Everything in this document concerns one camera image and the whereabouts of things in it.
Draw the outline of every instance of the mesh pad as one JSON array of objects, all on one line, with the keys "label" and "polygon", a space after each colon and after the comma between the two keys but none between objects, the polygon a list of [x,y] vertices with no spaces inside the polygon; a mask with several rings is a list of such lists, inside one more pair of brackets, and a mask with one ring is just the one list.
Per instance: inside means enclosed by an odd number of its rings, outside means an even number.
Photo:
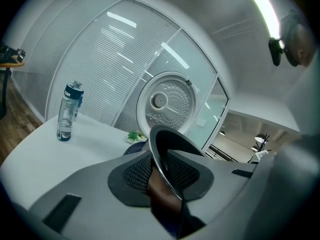
[{"label": "mesh pad", "polygon": [[146,194],[148,181],[152,173],[151,155],[130,166],[123,173],[126,183],[133,189]]},{"label": "mesh pad", "polygon": [[190,187],[199,179],[200,173],[197,169],[170,153],[168,153],[167,168],[174,185],[180,192]]}]

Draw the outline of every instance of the glass partition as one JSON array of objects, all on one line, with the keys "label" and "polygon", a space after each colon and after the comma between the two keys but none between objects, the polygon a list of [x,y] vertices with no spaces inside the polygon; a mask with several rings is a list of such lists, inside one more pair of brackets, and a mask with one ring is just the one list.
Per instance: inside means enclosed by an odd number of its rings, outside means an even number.
[{"label": "glass partition", "polygon": [[155,52],[178,29],[166,17],[132,0],[104,11],[61,62],[48,101],[48,118],[58,114],[61,93],[76,78],[84,89],[81,112],[111,126]]},{"label": "glass partition", "polygon": [[200,109],[197,118],[186,136],[199,148],[203,148],[215,130],[228,102],[227,95],[219,80]]},{"label": "glass partition", "polygon": [[163,42],[161,49],[155,52],[153,60],[124,106],[116,121],[116,128],[126,132],[139,130],[136,112],[139,95],[147,82],[162,72],[178,72],[189,78],[197,93],[196,111],[199,111],[205,102],[217,73],[183,30],[169,42]]},{"label": "glass partition", "polygon": [[[45,116],[47,96],[55,70],[69,45],[92,19],[117,1],[119,0],[74,0],[43,33],[28,63],[23,88],[24,97],[42,117]],[[65,87],[66,85],[59,90],[60,99]]]}]

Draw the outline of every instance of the clear plastic bottle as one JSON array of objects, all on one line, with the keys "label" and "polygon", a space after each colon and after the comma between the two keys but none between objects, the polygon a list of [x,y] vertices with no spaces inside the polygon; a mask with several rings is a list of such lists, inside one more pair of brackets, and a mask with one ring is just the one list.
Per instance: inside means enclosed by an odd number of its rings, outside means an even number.
[{"label": "clear plastic bottle", "polygon": [[56,137],[60,141],[66,142],[71,138],[72,123],[74,121],[79,98],[83,92],[81,85],[81,83],[74,81],[74,83],[68,83],[65,87],[56,131]]}]

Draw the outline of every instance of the gray plastic surface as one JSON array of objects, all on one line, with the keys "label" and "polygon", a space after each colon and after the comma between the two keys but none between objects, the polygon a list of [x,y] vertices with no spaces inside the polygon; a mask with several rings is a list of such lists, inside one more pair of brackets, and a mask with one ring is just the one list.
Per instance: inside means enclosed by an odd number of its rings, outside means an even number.
[{"label": "gray plastic surface", "polygon": [[213,185],[208,192],[201,199],[187,203],[190,214],[198,217],[206,224],[217,217],[219,212],[237,197],[245,184],[250,180],[247,177],[233,174],[232,171],[241,169],[253,172],[256,168],[256,164],[220,161],[179,150],[175,150],[175,152],[205,166],[213,173]]},{"label": "gray plastic surface", "polygon": [[[245,239],[273,238],[310,198],[320,180],[318,142],[319,137],[305,137],[278,153],[263,196],[251,215],[248,223],[250,230],[246,231]],[[314,216],[318,216],[316,207]]]},{"label": "gray plastic surface", "polygon": [[61,234],[72,240],[172,239],[149,207],[130,207],[108,188],[108,176],[119,165],[144,152],[83,168],[44,194],[30,212],[42,220],[67,194],[82,197]]},{"label": "gray plastic surface", "polygon": [[[215,214],[215,217],[211,219],[211,222],[196,234],[190,235],[188,239],[207,240],[208,238],[212,238],[212,236],[219,240],[245,239],[246,231],[251,230],[251,228],[248,227],[249,220],[264,193],[273,161],[273,155],[263,156],[260,163],[256,165],[252,177],[247,179],[247,184],[244,184],[241,191],[237,192],[233,198],[230,196],[230,202],[226,203],[226,206],[223,209],[217,207],[220,211]],[[207,200],[206,202],[207,206],[209,204],[214,204],[211,200]],[[188,207],[193,213],[196,213],[192,205],[188,205]]]}]

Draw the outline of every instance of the wooden floor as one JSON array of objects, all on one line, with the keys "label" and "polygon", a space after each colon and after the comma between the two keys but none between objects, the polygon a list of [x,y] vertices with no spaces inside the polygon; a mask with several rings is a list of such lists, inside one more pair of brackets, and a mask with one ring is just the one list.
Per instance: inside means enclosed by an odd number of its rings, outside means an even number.
[{"label": "wooden floor", "polygon": [[[4,74],[0,74],[0,100]],[[29,109],[9,78],[6,92],[6,116],[0,120],[0,165],[10,152],[42,123]]]}]

